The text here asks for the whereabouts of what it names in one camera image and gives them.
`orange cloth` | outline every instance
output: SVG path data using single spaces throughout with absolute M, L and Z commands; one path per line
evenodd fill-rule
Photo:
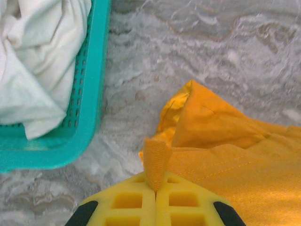
M 301 225 L 301 128 L 250 119 L 190 81 L 167 102 L 143 149 L 146 172 L 165 162 L 165 170 L 231 201 L 248 226 Z M 171 151 L 168 164 L 154 161 Z M 157 175 L 147 180 L 158 189 Z

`white cloth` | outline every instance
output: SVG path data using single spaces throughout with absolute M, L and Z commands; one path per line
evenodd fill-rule
M 90 0 L 0 0 L 0 124 L 40 137 L 66 116 Z

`turquoise plastic basket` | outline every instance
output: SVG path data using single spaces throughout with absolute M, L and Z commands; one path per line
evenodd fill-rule
M 0 125 L 0 172 L 53 169 L 71 163 L 100 125 L 110 0 L 92 0 L 86 39 L 76 57 L 73 89 L 61 126 L 28 141 L 21 124 Z

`marble floor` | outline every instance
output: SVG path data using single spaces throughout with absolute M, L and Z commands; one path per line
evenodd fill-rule
M 142 171 L 143 138 L 190 79 L 250 117 L 301 126 L 301 0 L 112 0 L 101 129 L 69 166 L 0 175 L 0 226 L 63 226 Z

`square hole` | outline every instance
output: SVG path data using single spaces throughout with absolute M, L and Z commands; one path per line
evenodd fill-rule
M 171 226 L 207 226 L 202 214 L 174 213 L 170 215 Z
M 112 208 L 114 209 L 131 209 L 142 207 L 142 194 L 133 192 L 124 192 L 118 194 Z
M 169 206 L 199 206 L 198 197 L 193 192 L 173 192 L 169 195 Z
M 133 217 L 114 217 L 107 218 L 105 226 L 139 226 L 140 218 L 138 216 Z

